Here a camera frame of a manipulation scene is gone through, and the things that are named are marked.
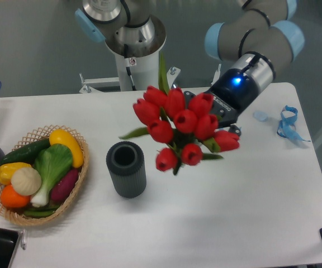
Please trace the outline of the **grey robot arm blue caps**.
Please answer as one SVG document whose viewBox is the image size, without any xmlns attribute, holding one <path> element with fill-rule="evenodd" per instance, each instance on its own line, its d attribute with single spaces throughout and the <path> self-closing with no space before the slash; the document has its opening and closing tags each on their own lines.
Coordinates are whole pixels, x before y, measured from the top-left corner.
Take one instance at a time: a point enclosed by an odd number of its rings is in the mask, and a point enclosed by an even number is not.
<svg viewBox="0 0 322 268">
<path fill-rule="evenodd" d="M 233 62 L 209 89 L 220 127 L 235 123 L 305 43 L 291 21 L 296 1 L 242 1 L 241 7 L 238 20 L 212 25 L 204 40 L 208 56 Z M 171 85 L 161 74 L 159 56 L 165 27 L 150 13 L 149 1 L 83 1 L 75 19 L 91 40 L 105 42 L 113 52 L 121 90 Z"/>
</svg>

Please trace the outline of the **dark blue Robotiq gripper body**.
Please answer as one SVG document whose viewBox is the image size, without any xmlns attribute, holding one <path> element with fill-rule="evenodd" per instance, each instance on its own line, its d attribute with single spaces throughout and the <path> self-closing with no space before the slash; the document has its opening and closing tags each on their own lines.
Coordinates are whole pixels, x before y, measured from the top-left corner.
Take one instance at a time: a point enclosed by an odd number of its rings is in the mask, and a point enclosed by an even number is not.
<svg viewBox="0 0 322 268">
<path fill-rule="evenodd" d="M 239 69 L 229 69 L 207 91 L 214 96 L 219 127 L 235 123 L 239 115 L 255 100 L 255 81 Z"/>
</svg>

